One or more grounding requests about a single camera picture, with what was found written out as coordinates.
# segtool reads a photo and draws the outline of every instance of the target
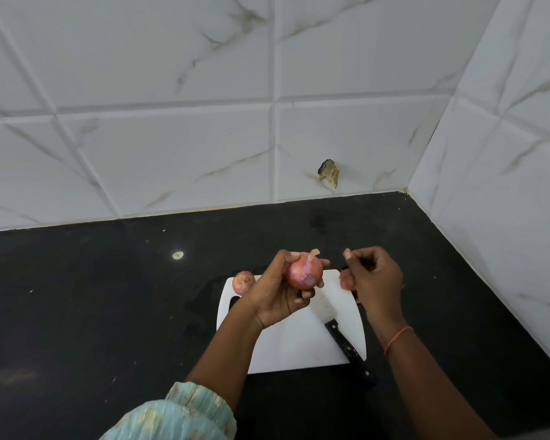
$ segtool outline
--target hand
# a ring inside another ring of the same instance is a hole
[[[253,288],[241,299],[250,302],[255,309],[258,322],[267,328],[281,320],[284,320],[292,313],[303,309],[310,303],[314,296],[314,289],[300,290],[291,287],[283,279],[289,263],[300,258],[297,252],[279,250],[265,273],[255,283]],[[324,269],[330,267],[330,261],[320,259]]]
[[[343,256],[350,273],[341,272],[341,280],[348,288],[356,288],[369,322],[385,345],[406,325],[401,311],[403,273],[381,247],[345,249]]]

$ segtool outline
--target bracelet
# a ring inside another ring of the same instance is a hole
[[[413,330],[413,327],[411,327],[410,325],[406,325],[405,327],[403,327],[403,329],[401,329],[399,332],[397,332],[393,338],[391,338],[391,341],[389,341],[389,342],[387,343],[387,347],[385,348],[385,356],[387,356],[387,353],[389,352],[389,348],[391,347],[391,344],[393,344],[393,342],[394,342],[397,338],[399,338],[399,336],[400,336],[403,332],[405,332],[407,329]]]

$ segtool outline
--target forearm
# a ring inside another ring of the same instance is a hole
[[[186,380],[216,392],[234,410],[262,328],[252,306],[240,299]]]
[[[405,325],[402,319],[374,325],[374,329],[385,347]],[[388,360],[399,392],[421,438],[495,438],[413,330],[403,332],[393,342]]]

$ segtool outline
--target kitchen knife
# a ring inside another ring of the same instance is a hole
[[[350,341],[348,341],[338,329],[338,322],[336,321],[337,311],[332,304],[330,304],[326,295],[321,291],[317,291],[315,296],[310,300],[309,308],[324,323],[324,326],[334,341],[336,341],[340,350],[342,350],[348,361],[356,368],[359,375],[367,384],[374,386],[377,383],[375,374],[362,360],[356,349],[350,344]]]

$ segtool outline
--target wall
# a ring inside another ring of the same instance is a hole
[[[0,229],[403,188],[498,1],[0,0]]]
[[[501,0],[409,190],[550,356],[550,0]]]

